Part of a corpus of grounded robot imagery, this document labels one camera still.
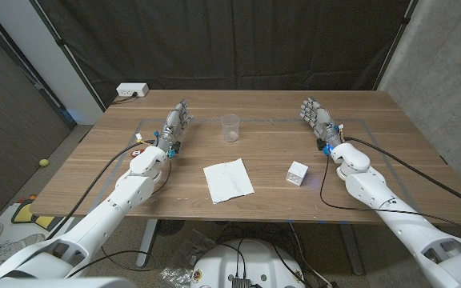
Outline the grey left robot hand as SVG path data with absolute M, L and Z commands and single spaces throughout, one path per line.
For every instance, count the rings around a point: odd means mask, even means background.
M 181 140 L 184 130 L 192 120 L 187 110 L 186 99 L 183 99 L 167 115 L 155 145 L 165 152 L 169 151 Z

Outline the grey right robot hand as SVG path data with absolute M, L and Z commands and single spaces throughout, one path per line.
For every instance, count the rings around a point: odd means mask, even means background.
M 343 143 L 340 128 L 319 102 L 309 97 L 301 105 L 300 117 L 309 124 L 319 141 L 318 146 L 327 145 L 331 149 Z

